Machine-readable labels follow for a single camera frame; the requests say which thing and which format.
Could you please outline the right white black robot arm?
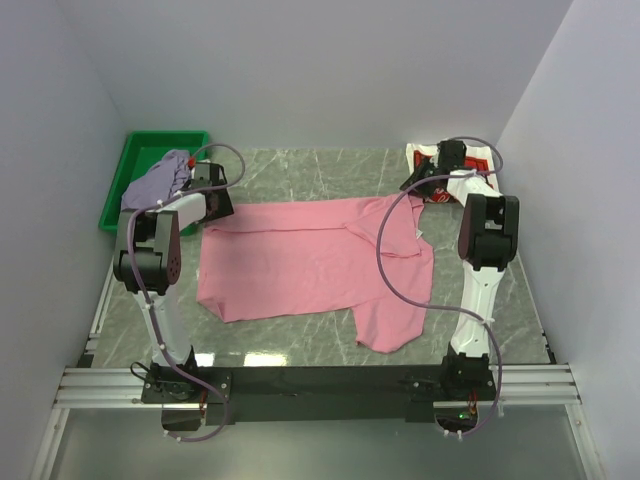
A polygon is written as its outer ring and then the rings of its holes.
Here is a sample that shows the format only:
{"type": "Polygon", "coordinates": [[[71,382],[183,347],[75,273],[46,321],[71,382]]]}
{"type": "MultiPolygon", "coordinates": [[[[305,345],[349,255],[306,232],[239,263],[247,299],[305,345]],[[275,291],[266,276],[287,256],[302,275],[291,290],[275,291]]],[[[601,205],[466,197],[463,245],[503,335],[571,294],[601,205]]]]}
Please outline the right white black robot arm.
{"type": "Polygon", "coordinates": [[[440,141],[433,155],[416,161],[401,189],[423,200],[438,192],[463,208],[458,255],[463,267],[463,293],[458,321],[442,361],[439,387],[449,399],[475,399],[496,388],[490,372],[490,322],[499,284],[518,246],[520,202],[505,195],[489,177],[502,166],[479,167],[467,162],[467,143],[497,149],[477,137],[457,136],[440,141]]]}

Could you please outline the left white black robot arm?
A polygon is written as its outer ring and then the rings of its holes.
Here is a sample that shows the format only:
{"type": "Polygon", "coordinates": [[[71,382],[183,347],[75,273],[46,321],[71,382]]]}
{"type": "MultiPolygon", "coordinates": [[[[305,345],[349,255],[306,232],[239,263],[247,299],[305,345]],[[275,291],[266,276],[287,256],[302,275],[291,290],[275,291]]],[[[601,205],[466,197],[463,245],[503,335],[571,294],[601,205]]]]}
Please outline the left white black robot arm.
{"type": "Polygon", "coordinates": [[[145,403],[166,397],[178,402],[200,397],[226,401],[228,381],[217,385],[214,370],[197,364],[174,286],[182,270],[181,231],[230,215],[230,183],[224,168],[211,161],[191,161],[189,173],[173,195],[126,208],[118,220],[113,274],[139,306],[153,348],[143,378],[145,403]]]}

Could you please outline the pink t-shirt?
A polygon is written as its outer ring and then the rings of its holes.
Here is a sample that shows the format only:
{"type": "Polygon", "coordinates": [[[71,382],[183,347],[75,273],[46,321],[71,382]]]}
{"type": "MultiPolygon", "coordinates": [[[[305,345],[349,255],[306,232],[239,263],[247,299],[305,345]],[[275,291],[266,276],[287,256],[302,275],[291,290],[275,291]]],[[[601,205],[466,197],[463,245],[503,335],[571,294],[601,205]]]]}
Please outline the pink t-shirt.
{"type": "Polygon", "coordinates": [[[432,247],[414,197],[245,204],[206,227],[197,300],[226,323],[350,309],[356,341],[391,353],[421,336],[432,247]]]}

